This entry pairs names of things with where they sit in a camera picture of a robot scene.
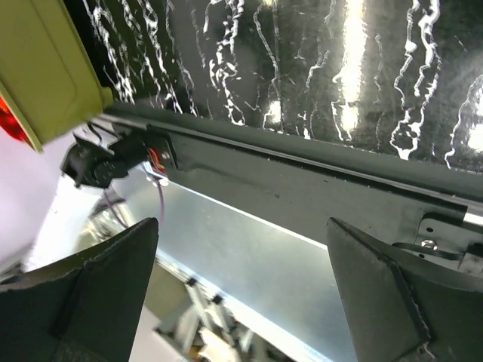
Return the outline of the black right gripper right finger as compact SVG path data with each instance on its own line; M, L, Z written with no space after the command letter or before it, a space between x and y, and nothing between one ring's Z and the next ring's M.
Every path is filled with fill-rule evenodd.
M480 361L482 279L373 238L341 219L328 252L359 361Z

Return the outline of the olive green plastic bin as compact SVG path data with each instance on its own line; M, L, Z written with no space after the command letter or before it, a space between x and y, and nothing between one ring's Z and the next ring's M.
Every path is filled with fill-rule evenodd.
M1 97L36 152L114 100L82 1L1 3Z

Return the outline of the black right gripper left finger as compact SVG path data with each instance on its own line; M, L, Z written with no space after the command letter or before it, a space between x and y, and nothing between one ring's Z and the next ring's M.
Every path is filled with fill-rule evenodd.
M158 243L144 219L1 283L3 361L127 361Z

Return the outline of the orange t shirt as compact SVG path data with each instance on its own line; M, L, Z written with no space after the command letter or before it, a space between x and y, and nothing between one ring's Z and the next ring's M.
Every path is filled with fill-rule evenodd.
M23 128L14 117L7 104L0 97L0 124L1 128L12 138L21 142L26 142L26 134Z

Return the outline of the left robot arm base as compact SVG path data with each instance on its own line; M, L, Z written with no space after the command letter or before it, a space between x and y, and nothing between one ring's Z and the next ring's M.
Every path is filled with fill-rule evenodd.
M89 121L87 129L97 138L91 141L75 135L60 170L75 187L107 189L114 179L123 179L131 169L148 163L156 175L177 169L177 156L167 133L115 125L110 130Z

